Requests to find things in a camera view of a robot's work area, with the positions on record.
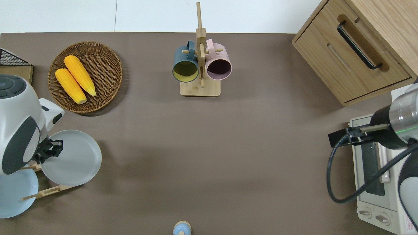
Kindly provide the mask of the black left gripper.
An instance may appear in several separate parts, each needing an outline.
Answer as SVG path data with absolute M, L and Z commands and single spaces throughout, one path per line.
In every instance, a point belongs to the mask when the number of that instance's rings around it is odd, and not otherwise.
M 46 159 L 51 157 L 58 157 L 63 149 L 57 149 L 56 147 L 63 147 L 63 140 L 51 140 L 46 137 L 35 150 L 32 160 L 37 164 L 43 164 Z

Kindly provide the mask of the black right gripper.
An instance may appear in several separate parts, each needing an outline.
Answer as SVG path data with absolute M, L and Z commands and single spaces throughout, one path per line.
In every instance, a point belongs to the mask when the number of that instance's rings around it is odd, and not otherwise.
M 336 132 L 328 134 L 328 139 L 330 143 L 330 147 L 334 148 L 337 144 L 337 142 L 346 134 L 350 132 L 354 132 L 351 135 L 349 135 L 346 139 L 344 139 L 340 146 L 360 146 L 365 145 L 368 143 L 372 143 L 372 137 L 368 136 L 367 133 L 362 133 L 360 131 L 361 127 L 347 127 L 343 128 L 341 130 L 338 130 Z

